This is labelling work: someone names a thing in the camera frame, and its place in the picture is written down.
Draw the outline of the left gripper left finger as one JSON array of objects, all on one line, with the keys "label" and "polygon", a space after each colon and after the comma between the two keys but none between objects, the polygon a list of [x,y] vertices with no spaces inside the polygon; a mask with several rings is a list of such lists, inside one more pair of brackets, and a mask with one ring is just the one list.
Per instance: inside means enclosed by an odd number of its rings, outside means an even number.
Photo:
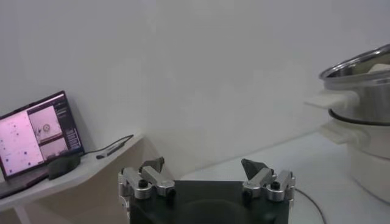
[{"label": "left gripper left finger", "polygon": [[134,197],[137,200],[151,198],[152,191],[156,190],[157,195],[171,197],[176,194],[175,182],[161,174],[164,157],[148,160],[135,169],[125,167],[118,173],[119,197],[128,200]]}]

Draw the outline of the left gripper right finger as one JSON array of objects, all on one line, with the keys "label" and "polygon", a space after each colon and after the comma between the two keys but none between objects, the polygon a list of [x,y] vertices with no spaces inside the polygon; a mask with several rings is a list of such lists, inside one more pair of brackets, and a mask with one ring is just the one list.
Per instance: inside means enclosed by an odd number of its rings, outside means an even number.
[{"label": "left gripper right finger", "polygon": [[247,176],[243,182],[243,200],[250,203],[252,200],[265,197],[268,201],[294,201],[296,178],[290,170],[282,170],[276,174],[265,163],[242,159],[241,165]]}]

